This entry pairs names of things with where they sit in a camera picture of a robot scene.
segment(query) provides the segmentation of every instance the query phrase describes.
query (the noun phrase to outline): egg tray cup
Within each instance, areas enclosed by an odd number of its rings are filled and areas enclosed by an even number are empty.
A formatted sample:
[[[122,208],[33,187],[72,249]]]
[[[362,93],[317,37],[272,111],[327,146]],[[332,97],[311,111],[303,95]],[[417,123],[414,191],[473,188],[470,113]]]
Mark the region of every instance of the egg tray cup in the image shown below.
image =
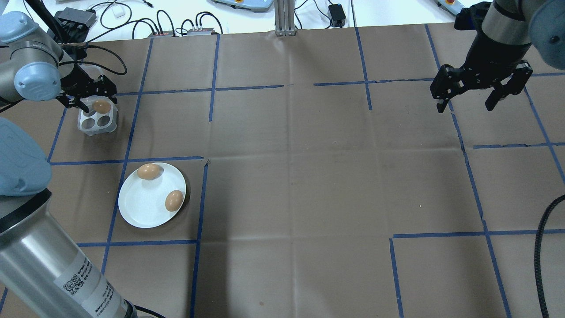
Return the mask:
[[[118,127],[118,108],[110,103],[110,111],[100,114],[94,110],[90,113],[80,111],[78,128],[89,136],[113,132]]]

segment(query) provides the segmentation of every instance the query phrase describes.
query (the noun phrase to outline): egg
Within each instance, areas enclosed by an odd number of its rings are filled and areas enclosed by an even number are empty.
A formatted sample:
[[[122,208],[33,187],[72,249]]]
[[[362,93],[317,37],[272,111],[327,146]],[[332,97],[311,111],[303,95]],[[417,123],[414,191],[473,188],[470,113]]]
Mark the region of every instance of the egg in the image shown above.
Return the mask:
[[[174,212],[182,205],[182,192],[174,190],[169,193],[165,199],[165,208],[167,211]]]
[[[110,109],[112,109],[112,105],[108,101],[105,100],[96,100],[92,103],[92,108],[99,114],[107,114]]]
[[[156,164],[142,165],[137,169],[137,176],[144,180],[153,180],[161,173],[161,167]]]

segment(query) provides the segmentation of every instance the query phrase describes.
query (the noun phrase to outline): black cable hose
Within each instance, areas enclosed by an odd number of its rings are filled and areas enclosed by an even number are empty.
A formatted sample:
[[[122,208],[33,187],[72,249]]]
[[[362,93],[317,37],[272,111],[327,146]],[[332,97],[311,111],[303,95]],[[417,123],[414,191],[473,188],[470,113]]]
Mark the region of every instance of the black cable hose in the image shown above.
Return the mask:
[[[110,73],[116,74],[116,75],[125,75],[125,74],[128,73],[128,68],[126,67],[126,65],[125,65],[125,63],[124,63],[124,60],[123,60],[119,55],[117,55],[116,53],[114,53],[113,51],[111,51],[111,50],[109,50],[109,49],[106,49],[106,48],[103,48],[103,47],[98,46],[98,45],[90,45],[90,44],[89,44],[89,45],[86,45],[86,46],[84,47],[84,49],[90,49],[90,48],[103,50],[103,51],[106,51],[106,52],[112,54],[113,56],[117,57],[118,60],[120,61],[121,65],[124,67],[124,71],[123,71],[123,72],[116,72],[116,71],[114,71],[114,70],[111,70],[111,69],[107,68],[107,67],[104,66],[104,65],[100,65],[100,64],[98,64],[98,63],[95,63],[95,62],[88,62],[88,61],[69,61],[69,62],[63,62],[63,63],[60,63],[59,66],[67,65],[67,64],[88,64],[88,65],[95,65],[95,66],[98,66],[98,67],[100,67],[100,68],[102,68],[102,69],[104,69],[104,70],[106,70],[106,71],[108,71],[108,72],[110,72]]]
[[[137,24],[138,24],[139,22],[143,22],[143,23],[147,24],[147,25],[149,26],[149,28],[151,29],[151,34],[152,34],[152,35],[155,35],[155,29],[151,26],[151,24],[149,24],[149,23],[146,22],[145,20],[149,20],[149,21],[153,22],[153,20],[151,20],[151,19],[149,19],[149,18],[141,18],[141,19],[139,19],[139,20],[133,25],[132,40],[135,40],[136,27],[137,27]]]
[[[314,0],[314,4],[316,4],[316,9],[318,9],[318,11],[320,11],[320,13],[321,13],[323,16],[325,16],[325,17],[329,20],[329,25],[328,25],[327,27],[325,27],[325,29],[329,29],[329,27],[332,26],[332,19],[330,19],[325,13],[323,13],[323,12],[320,10],[320,7],[318,7],[318,3],[316,2],[316,0]]]
[[[180,36],[185,36],[185,35],[188,34],[188,31],[189,31],[189,30],[187,30],[187,29],[185,29],[185,28],[176,28],[175,31],[176,31],[178,34],[180,34]]]
[[[114,30],[117,30],[117,29],[119,29],[119,28],[121,28],[121,27],[125,27],[125,26],[128,25],[128,24],[132,24],[132,23],[135,23],[135,22],[138,22],[138,21],[139,21],[139,20],[132,20],[132,21],[130,21],[130,22],[126,22],[126,23],[124,23],[124,24],[122,24],[122,25],[119,25],[119,26],[117,26],[117,27],[115,27],[115,28],[111,28],[111,29],[109,29],[108,31],[102,33],[101,35],[98,35],[98,36],[95,36],[95,37],[91,38],[90,40],[88,40],[88,41],[86,42],[86,44],[88,45],[88,43],[90,43],[90,42],[92,42],[92,41],[95,41],[95,40],[97,40],[97,39],[99,39],[99,38],[105,36],[106,34],[112,32],[112,31],[114,31]]]
[[[536,233],[536,244],[534,245],[533,252],[533,270],[536,275],[537,299],[540,301],[540,310],[543,318],[549,318],[549,313],[547,311],[547,304],[545,303],[544,284],[541,281],[541,239],[544,236],[545,224],[547,223],[551,211],[563,201],[565,201],[565,195],[558,197],[547,207],[544,215],[541,217],[540,225]]]
[[[190,22],[190,25],[192,25],[192,28],[194,29],[194,23],[192,22],[192,20],[186,19],[186,20],[184,20],[184,21],[181,23],[181,25],[180,25],[181,31],[182,31],[182,29],[184,29],[184,24],[185,24],[186,22]]]
[[[171,30],[173,32],[173,36],[175,36],[175,25],[173,24],[173,20],[171,19],[171,16],[165,10],[157,10],[157,25],[159,26],[159,30],[161,31],[161,34],[163,34],[163,28],[161,27],[161,22],[159,21],[159,14],[161,12],[167,15],[167,18],[169,18],[169,22],[171,22]]]
[[[143,19],[139,19],[134,25],[133,25],[133,30],[132,30],[132,40],[135,40],[135,34],[136,34],[136,27],[137,24],[139,24],[139,22],[143,22],[145,24],[147,24],[149,26],[149,28],[151,28],[151,34],[155,35],[155,29],[151,26],[151,24],[149,24],[148,22],[143,21]]]
[[[161,315],[161,314],[159,314],[159,313],[156,313],[156,312],[154,312],[153,310],[150,310],[150,309],[147,309],[147,308],[143,308],[143,307],[138,306],[138,305],[135,305],[135,308],[136,308],[137,310],[139,310],[139,311],[144,312],[144,313],[148,313],[149,315],[153,315],[153,316],[155,316],[156,318],[165,318],[165,316],[163,316],[163,315]]]
[[[296,11],[294,12],[294,16],[296,17],[296,21],[298,21],[298,24],[300,24],[300,29],[302,29],[302,22],[300,21],[300,18],[298,17],[298,15],[296,14]]]
[[[103,28],[105,28],[105,29],[108,29],[108,30],[112,29],[112,28],[109,28],[109,27],[107,27],[107,26],[104,25],[104,23],[102,22],[102,18],[104,17],[104,14],[106,14],[106,12],[108,11],[108,9],[109,9],[111,6],[113,6],[113,5],[121,5],[121,6],[125,6],[126,8],[128,8],[128,10],[129,10],[129,17],[128,17],[128,20],[126,21],[126,23],[127,23],[127,22],[130,22],[130,21],[132,20],[132,16],[133,16],[132,8],[131,8],[130,6],[128,6],[128,5],[126,5],[125,3],[114,2],[114,1],[112,1],[112,2],[101,2],[101,3],[97,3],[97,4],[93,5],[93,6],[91,6],[90,9],[94,9],[94,8],[96,8],[96,7],[98,7],[98,6],[101,6],[101,5],[108,5],[108,6],[106,6],[106,8],[104,8],[104,11],[102,11],[102,14],[100,15],[100,18],[98,19],[98,20],[100,20],[100,25],[101,25]]]
[[[207,13],[204,13],[203,15],[200,16],[200,21],[199,21],[199,22],[200,22],[200,26],[202,26],[202,18],[204,18],[204,17],[207,16],[207,15],[211,16],[212,18],[214,18],[214,20],[216,20],[216,22],[217,22],[218,25],[220,26],[220,33],[224,34],[224,29],[221,27],[220,20],[218,20],[218,19],[216,18],[216,16],[213,15],[212,13],[207,12]]]
[[[306,2],[308,2],[308,0],[305,0],[304,2],[302,2],[301,5],[299,5],[298,7],[294,8],[294,9],[295,9],[295,10],[296,10],[296,9],[300,9],[303,5],[306,4]]]

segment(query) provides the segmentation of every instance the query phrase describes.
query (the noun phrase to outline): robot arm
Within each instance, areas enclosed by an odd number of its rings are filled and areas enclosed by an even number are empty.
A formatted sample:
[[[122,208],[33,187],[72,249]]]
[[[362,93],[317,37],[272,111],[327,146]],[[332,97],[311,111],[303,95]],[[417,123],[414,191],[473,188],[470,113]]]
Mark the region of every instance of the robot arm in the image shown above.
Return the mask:
[[[116,85],[104,75],[94,80],[39,25],[22,12],[0,16],[0,41],[10,60],[0,64],[0,106],[22,99],[59,100],[65,107],[88,108],[80,98],[99,95],[114,103]]]
[[[441,66],[432,82],[437,110],[443,113],[453,97],[470,89],[494,88],[485,102],[489,111],[509,94],[519,94],[533,72],[523,60],[532,44],[547,64],[565,69],[563,14],[560,0],[494,0],[462,10],[455,28],[476,29],[477,36],[463,66]]]

